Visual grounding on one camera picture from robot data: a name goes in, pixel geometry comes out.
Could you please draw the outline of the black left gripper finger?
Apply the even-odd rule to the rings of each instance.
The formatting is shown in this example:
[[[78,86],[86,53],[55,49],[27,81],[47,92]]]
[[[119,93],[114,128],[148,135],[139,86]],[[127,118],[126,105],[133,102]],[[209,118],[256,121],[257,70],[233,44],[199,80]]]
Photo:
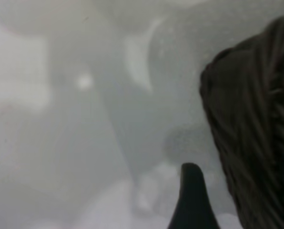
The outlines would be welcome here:
[[[170,229],[218,229],[203,173],[194,163],[181,166],[179,198]]]

